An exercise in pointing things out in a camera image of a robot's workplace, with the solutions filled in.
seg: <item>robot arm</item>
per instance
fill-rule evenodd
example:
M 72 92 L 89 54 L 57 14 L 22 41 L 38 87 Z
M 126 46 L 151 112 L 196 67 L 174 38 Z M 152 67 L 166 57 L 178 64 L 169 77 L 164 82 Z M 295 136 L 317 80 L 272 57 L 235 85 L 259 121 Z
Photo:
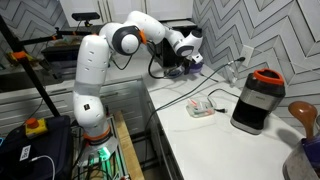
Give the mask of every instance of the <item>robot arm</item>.
M 110 142 L 110 126 L 99 98 L 109 64 L 109 51 L 128 56 L 138 50 L 141 42 L 151 40 L 157 44 L 163 38 L 169 40 L 178 56 L 187 56 L 196 62 L 202 60 L 198 52 L 202 42 L 199 33 L 193 31 L 184 38 L 180 32 L 169 29 L 138 11 L 131 12 L 123 24 L 108 23 L 100 30 L 99 36 L 88 35 L 82 40 L 73 103 L 75 117 L 84 128 L 84 137 L 91 145 L 100 147 Z
M 175 31 L 166 26 L 165 30 L 165 38 L 177 56 L 187 57 L 187 59 L 194 60 L 196 63 L 203 59 L 198 51 L 202 43 L 202 34 L 200 32 L 193 30 L 185 38 L 180 31 Z

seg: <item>red emergency stop button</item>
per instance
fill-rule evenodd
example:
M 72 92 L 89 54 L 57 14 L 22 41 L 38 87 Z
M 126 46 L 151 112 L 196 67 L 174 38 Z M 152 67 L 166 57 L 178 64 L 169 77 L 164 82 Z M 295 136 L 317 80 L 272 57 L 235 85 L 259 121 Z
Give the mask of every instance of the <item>red emergency stop button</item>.
M 35 129 L 39 126 L 38 120 L 36 118 L 30 118 L 26 120 L 26 126 L 30 129 Z

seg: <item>wooden board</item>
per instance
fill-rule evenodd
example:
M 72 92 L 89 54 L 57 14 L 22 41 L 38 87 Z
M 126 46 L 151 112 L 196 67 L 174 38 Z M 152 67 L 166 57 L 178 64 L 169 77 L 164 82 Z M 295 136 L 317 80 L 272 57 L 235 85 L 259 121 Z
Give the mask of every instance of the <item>wooden board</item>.
M 115 124 L 118 131 L 120 147 L 125 159 L 127 170 L 133 180 L 144 180 L 136 151 L 134 150 L 126 123 L 120 111 L 114 114 Z

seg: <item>wall outlet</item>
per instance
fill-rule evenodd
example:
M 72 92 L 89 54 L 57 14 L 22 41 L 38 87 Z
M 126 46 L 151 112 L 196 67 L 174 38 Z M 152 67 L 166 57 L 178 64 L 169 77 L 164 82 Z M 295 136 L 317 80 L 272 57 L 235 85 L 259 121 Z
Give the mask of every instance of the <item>wall outlet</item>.
M 253 53 L 254 48 L 247 46 L 247 45 L 243 45 L 240 57 L 245 57 L 246 60 L 243 61 L 242 65 L 245 67 L 248 67 L 252 53 Z

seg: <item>black blender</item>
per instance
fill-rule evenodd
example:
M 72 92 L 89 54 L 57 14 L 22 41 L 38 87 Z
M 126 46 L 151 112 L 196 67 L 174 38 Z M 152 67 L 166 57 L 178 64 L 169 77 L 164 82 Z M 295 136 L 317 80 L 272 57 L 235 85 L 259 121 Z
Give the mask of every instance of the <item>black blender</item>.
M 258 135 L 265 118 L 285 96 L 282 76 L 265 68 L 250 73 L 231 118 L 231 124 L 250 134 Z

